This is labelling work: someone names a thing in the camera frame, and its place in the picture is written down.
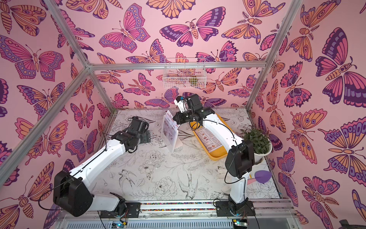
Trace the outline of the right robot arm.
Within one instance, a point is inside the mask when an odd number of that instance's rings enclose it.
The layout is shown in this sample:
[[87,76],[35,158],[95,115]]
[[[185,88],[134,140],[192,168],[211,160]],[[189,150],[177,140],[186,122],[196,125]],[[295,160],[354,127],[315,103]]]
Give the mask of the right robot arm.
[[255,163],[253,143],[236,135],[212,108],[201,104],[197,94],[186,98],[178,96],[174,104],[180,110],[173,117],[177,124],[191,122],[199,124],[210,131],[227,151],[226,175],[232,178],[231,182],[225,181],[226,184],[231,185],[228,206],[233,215],[244,214],[245,207],[249,206],[246,194],[248,179]]

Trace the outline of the Dim Sum Inn menu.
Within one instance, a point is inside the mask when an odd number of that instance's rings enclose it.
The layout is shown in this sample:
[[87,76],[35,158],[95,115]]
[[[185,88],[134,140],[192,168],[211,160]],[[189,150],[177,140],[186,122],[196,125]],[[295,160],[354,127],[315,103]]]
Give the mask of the Dim Sum Inn menu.
[[194,132],[196,133],[208,153],[212,153],[223,146],[221,142],[214,136],[214,134],[204,127],[200,127]]

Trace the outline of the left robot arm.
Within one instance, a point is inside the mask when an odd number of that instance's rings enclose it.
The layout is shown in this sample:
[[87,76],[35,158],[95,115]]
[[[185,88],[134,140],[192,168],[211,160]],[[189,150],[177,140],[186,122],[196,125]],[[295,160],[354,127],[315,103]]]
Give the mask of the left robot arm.
[[93,194],[91,184],[116,158],[135,152],[148,128],[145,120],[134,116],[127,128],[112,135],[87,161],[69,172],[59,172],[54,178],[53,203],[74,217],[88,211],[124,216],[127,212],[125,198],[113,192],[109,195]]

